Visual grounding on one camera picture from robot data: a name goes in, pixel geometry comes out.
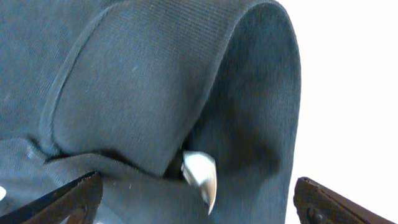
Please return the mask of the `black t-shirt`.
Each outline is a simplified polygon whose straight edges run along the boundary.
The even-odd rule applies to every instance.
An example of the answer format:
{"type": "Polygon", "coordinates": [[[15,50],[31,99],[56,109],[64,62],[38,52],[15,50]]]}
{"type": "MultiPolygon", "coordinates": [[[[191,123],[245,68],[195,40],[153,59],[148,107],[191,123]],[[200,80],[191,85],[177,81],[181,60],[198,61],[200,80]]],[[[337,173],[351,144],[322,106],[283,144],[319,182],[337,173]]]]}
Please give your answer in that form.
{"type": "Polygon", "coordinates": [[[98,223],[283,223],[300,56],[276,1],[1,1],[1,213],[97,171],[98,223]]]}

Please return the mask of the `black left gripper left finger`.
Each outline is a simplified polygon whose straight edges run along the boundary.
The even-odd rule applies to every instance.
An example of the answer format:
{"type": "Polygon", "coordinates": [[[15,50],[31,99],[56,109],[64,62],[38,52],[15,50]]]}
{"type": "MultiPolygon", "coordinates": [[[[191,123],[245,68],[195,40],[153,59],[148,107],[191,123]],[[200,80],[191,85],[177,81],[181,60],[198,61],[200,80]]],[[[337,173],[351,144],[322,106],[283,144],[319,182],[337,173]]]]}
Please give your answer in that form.
{"type": "Polygon", "coordinates": [[[93,224],[103,198],[103,180],[89,172],[1,217],[1,223],[93,224]]]}

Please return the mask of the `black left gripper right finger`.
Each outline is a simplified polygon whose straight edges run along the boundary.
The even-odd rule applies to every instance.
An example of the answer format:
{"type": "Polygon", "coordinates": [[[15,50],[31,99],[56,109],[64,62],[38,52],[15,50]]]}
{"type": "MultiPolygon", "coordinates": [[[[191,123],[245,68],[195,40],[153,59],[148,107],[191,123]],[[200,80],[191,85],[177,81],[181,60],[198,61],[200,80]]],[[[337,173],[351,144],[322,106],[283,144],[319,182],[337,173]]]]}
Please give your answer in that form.
{"type": "Polygon", "coordinates": [[[394,224],[308,177],[297,179],[294,205],[301,224],[394,224]]]}

